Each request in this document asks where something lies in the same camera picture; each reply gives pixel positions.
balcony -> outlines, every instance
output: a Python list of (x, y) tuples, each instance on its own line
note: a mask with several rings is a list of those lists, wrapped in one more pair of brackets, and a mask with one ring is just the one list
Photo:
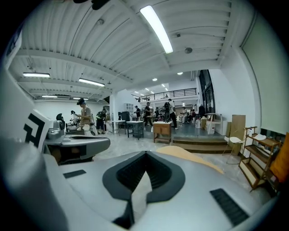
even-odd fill
[(197, 92), (196, 88), (188, 88), (188, 89), (182, 89), (182, 90), (176, 90), (176, 91), (170, 91), (170, 92), (161, 92), (157, 94), (151, 94), (146, 95), (142, 97), (138, 97), (132, 94), (132, 96), (136, 100), (140, 100), (140, 102), (144, 101), (160, 101), (160, 100), (166, 100), (166, 99), (173, 99), (173, 98), (190, 98), (190, 97), (196, 97)]

black logo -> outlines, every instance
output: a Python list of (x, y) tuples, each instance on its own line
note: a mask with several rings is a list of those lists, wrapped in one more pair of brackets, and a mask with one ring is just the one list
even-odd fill
[(30, 141), (34, 144), (35, 147), (39, 146), (39, 141), (41, 137), (41, 133), (43, 130), (43, 127), (45, 125), (45, 122), (43, 122), (41, 119), (37, 118), (35, 115), (30, 114), (28, 119), (30, 119), (33, 123), (38, 125), (38, 129), (36, 132), (36, 136), (32, 136), (32, 128), (28, 126), (27, 124), (24, 125), (24, 130), (27, 132), (25, 142), (29, 143)]

fluorescent light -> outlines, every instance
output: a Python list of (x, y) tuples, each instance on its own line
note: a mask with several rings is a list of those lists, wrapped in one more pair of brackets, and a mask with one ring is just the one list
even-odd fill
[(98, 82), (87, 80), (87, 79), (83, 79), (83, 78), (80, 78), (78, 81), (80, 81), (82, 83), (88, 83), (88, 84), (92, 84), (92, 85), (96, 85), (96, 86), (101, 86), (101, 87), (104, 86), (103, 83), (98, 83)]
[(50, 74), (46, 73), (37, 73), (37, 72), (23, 72), (25, 77), (36, 77), (36, 78), (49, 78)]
[(154, 32), (157, 34), (158, 39), (163, 45), (164, 51), (167, 54), (172, 53), (173, 50), (172, 50), (171, 42), (154, 9), (150, 5), (148, 5), (140, 9), (140, 12), (143, 14), (145, 19), (149, 22), (149, 24), (153, 28)]
[[(73, 97), (73, 99), (80, 99), (80, 98)], [(88, 99), (84, 99), (84, 100), (88, 100)]]
[(43, 98), (57, 98), (57, 96), (42, 96)]

wooden platform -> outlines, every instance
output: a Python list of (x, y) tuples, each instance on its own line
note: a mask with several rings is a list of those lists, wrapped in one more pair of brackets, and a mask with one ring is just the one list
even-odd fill
[(193, 153), (222, 154), (231, 153), (232, 149), (224, 139), (198, 139), (175, 137), (173, 146), (177, 146)]

cap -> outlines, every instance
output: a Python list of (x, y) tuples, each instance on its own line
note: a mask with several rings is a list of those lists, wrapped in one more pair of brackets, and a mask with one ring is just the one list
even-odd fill
[(83, 98), (80, 98), (78, 100), (78, 102), (76, 103), (76, 105), (81, 105), (81, 104), (84, 104), (85, 103), (85, 100)]

